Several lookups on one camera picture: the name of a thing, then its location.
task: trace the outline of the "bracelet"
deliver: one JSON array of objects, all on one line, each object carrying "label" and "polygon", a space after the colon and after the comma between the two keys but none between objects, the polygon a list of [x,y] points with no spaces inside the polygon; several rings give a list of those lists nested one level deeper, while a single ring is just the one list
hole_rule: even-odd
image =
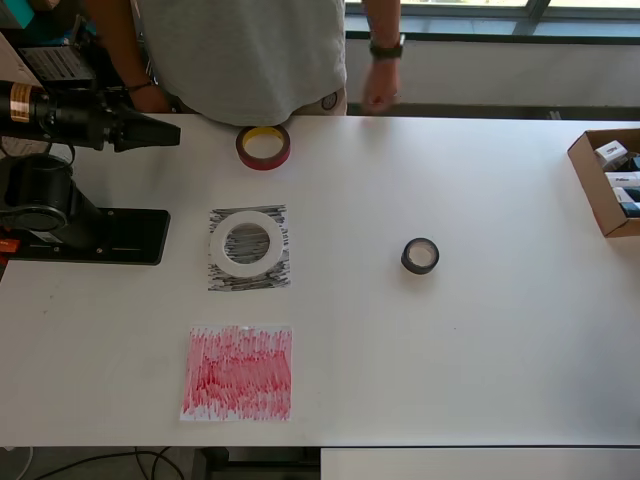
[{"label": "bracelet", "polygon": [[155,83],[153,83],[152,80],[149,80],[147,83],[143,83],[142,85],[134,85],[133,87],[126,87],[126,89],[129,93],[133,93],[137,92],[138,90],[142,90],[143,88],[152,86],[155,86]]}]

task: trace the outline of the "box flap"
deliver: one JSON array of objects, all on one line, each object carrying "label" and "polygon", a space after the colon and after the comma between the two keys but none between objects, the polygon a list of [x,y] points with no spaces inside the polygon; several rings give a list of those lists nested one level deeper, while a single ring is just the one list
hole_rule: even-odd
[{"label": "box flap", "polygon": [[640,131],[604,130],[587,132],[571,146],[568,152],[582,188],[589,199],[596,221],[604,235],[608,235],[627,222],[627,217],[618,205],[611,185],[609,185],[607,177],[604,175],[593,152],[594,148],[606,145],[612,140],[618,140],[625,146],[625,140],[632,140],[630,145],[637,144],[640,147]]}]

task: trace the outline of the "wristwatch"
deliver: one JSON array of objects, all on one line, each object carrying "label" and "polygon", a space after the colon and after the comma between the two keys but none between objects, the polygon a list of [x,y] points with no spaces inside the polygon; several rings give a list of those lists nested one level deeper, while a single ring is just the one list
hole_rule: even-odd
[{"label": "wristwatch", "polygon": [[380,47],[375,43],[373,43],[373,40],[371,40],[371,43],[369,44],[369,51],[371,52],[371,55],[373,56],[374,60],[391,60],[394,58],[402,57],[403,47],[404,47],[404,34],[401,34],[400,40],[398,40],[398,43],[391,48]]}]

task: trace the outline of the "tape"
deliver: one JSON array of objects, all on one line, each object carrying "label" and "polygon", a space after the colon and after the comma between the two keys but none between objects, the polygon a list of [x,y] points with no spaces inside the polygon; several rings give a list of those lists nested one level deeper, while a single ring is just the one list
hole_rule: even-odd
[{"label": "tape", "polygon": [[424,275],[435,268],[440,252],[435,243],[426,238],[414,238],[402,252],[402,265],[411,273]]},{"label": "tape", "polygon": [[[269,249],[264,257],[254,263],[237,263],[224,250],[229,234],[240,225],[257,225],[269,235]],[[209,253],[211,261],[232,277],[250,278],[268,272],[280,261],[284,249],[282,230],[269,215],[255,211],[237,212],[222,220],[211,234]]]},{"label": "tape", "polygon": [[[282,141],[282,148],[271,157],[260,158],[250,155],[245,147],[247,142],[258,135],[273,135]],[[236,138],[236,150],[242,163],[254,170],[273,170],[278,168],[289,158],[291,153],[291,139],[287,131],[278,125],[277,127],[247,127],[243,129]]]}]

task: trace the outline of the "white tape roll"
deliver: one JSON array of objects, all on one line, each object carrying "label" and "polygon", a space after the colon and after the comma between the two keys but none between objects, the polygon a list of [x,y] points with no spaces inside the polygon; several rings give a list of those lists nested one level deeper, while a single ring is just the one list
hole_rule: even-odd
[{"label": "white tape roll", "polygon": [[[234,262],[224,251],[227,237],[233,229],[240,225],[257,225],[269,235],[269,250],[257,262],[247,264]],[[280,226],[269,215],[254,211],[237,212],[229,215],[213,231],[209,243],[211,261],[226,274],[238,278],[255,277],[271,270],[280,261],[283,249],[284,238],[282,238]]]}]

